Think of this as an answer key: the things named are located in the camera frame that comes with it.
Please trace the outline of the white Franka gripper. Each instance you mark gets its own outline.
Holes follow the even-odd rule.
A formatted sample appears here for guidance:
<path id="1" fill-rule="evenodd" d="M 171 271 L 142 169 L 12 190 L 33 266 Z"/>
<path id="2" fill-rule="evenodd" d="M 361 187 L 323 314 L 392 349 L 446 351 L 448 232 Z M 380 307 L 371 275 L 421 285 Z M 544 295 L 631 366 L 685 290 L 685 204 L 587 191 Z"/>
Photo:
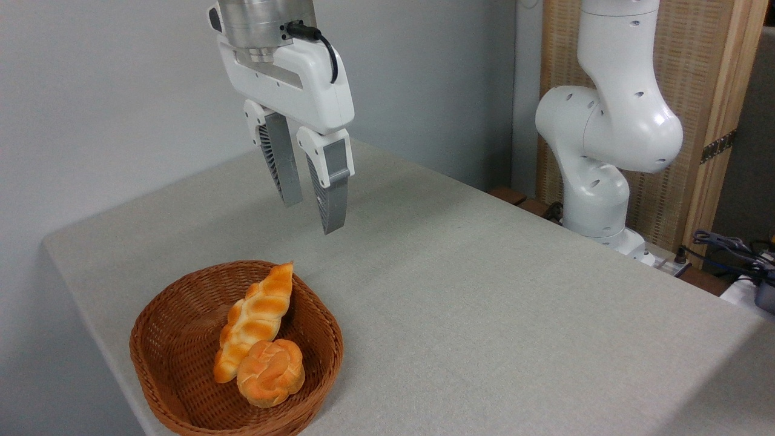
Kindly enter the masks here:
<path id="1" fill-rule="evenodd" d="M 291 207 L 303 199 L 288 117 L 304 126 L 296 138 L 306 154 L 323 232 L 337 231 L 345 224 L 348 179 L 355 174 L 351 137 L 341 129 L 355 111 L 340 54 L 334 53 L 338 75 L 332 82 L 331 57 L 321 42 L 296 39 L 277 48 L 273 62 L 244 65 L 245 56 L 227 38 L 217 36 L 217 41 L 230 82 L 247 98 L 243 111 L 250 137 L 283 204 Z"/>

